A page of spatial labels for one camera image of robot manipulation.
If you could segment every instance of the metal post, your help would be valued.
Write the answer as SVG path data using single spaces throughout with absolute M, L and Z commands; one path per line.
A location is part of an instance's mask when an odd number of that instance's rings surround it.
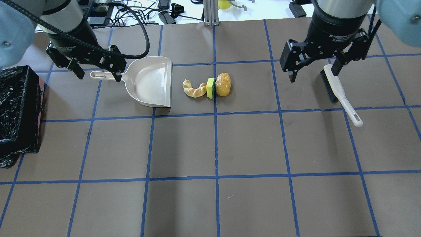
M 203 13 L 205 26 L 219 25 L 217 0 L 203 0 Z

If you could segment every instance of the yellow sponge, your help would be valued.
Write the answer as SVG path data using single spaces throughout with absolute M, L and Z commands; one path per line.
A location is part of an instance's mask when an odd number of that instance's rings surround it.
M 206 83 L 206 97 L 209 99 L 213 99 L 213 95 L 215 94 L 215 78 L 208 78 L 208 82 Z

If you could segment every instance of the black bristles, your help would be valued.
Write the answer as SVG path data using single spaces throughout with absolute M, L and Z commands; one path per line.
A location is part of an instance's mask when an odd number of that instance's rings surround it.
M 320 75 L 322 76 L 323 79 L 323 83 L 325 84 L 326 87 L 326 91 L 328 92 L 328 96 L 329 96 L 329 100 L 330 102 L 332 102 L 333 104 L 336 104 L 339 100 L 338 98 L 335 96 L 335 94 L 333 93 L 332 87 L 329 84 L 329 80 L 328 77 L 326 76 L 326 73 L 324 70 L 322 70 L 320 72 Z

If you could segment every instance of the trash bag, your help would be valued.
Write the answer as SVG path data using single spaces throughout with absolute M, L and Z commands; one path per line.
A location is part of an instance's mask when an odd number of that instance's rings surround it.
M 19 153 L 37 153 L 42 89 L 29 66 L 0 70 L 0 168 Z

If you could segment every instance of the dustpan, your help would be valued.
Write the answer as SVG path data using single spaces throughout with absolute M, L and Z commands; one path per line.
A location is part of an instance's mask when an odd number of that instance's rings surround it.
M 171 107 L 173 63 L 166 57 L 144 57 L 134 60 L 121 74 L 129 95 L 149 107 Z M 91 72 L 92 79 L 115 81 L 109 72 Z

